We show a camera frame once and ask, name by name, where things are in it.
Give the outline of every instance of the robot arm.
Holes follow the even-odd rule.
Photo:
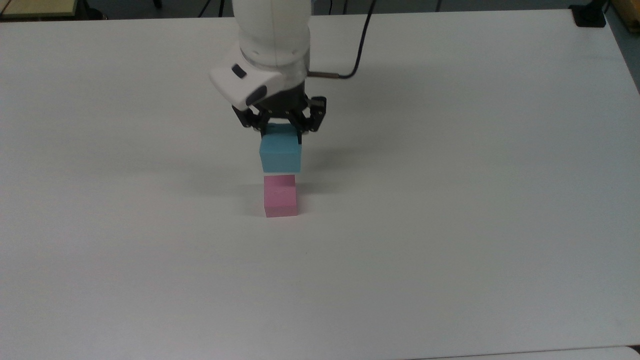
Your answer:
[[[238,110],[307,77],[309,0],[234,0],[239,41],[211,70],[214,86]]]
[[[317,131],[326,98],[304,93],[309,68],[310,0],[234,0],[239,41],[209,74],[244,127],[262,134],[271,118],[287,119],[301,135]],[[310,108],[311,116],[303,110]]]

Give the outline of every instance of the foam cube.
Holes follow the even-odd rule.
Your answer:
[[[260,160],[264,172],[300,172],[302,145],[291,124],[268,124],[260,143]]]
[[[268,218],[294,217],[298,214],[295,175],[264,177],[264,212]]]

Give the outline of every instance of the black cable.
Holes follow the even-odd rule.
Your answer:
[[[360,46],[358,47],[358,56],[356,57],[356,64],[353,66],[353,70],[348,75],[338,75],[339,79],[349,79],[356,74],[358,71],[358,66],[360,64],[360,57],[362,56],[362,47],[364,46],[364,38],[367,36],[367,28],[369,27],[369,21],[371,20],[371,15],[373,14],[373,8],[376,6],[377,0],[371,0],[371,5],[369,7],[369,12],[367,12],[367,20],[364,22],[364,27],[362,28],[362,35],[360,36]]]
[[[222,17],[222,10],[225,9],[225,0],[220,0],[220,7],[218,8],[218,17]]]
[[[207,0],[207,2],[204,4],[204,7],[202,8],[202,11],[198,15],[198,17],[202,17],[202,14],[204,14],[204,11],[207,9],[207,6],[209,5],[210,2],[211,2],[211,0]]]

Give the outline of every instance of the white table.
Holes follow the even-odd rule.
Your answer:
[[[314,17],[347,72],[362,16]],[[207,79],[233,19],[0,24],[7,359],[388,360],[640,343],[640,96],[565,10],[375,15],[265,218]]]

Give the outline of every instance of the pink block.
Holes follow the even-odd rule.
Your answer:
[[[295,175],[264,177],[264,212],[268,218],[294,217],[298,214]]]

